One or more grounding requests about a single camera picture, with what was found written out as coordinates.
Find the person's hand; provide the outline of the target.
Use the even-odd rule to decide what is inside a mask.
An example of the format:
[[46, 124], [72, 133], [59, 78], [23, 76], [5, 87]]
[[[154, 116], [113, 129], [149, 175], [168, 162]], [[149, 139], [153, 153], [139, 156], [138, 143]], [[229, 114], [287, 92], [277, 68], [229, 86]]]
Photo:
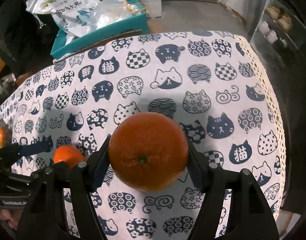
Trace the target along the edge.
[[17, 230], [22, 210], [0, 209], [0, 220], [6, 221], [11, 229]]

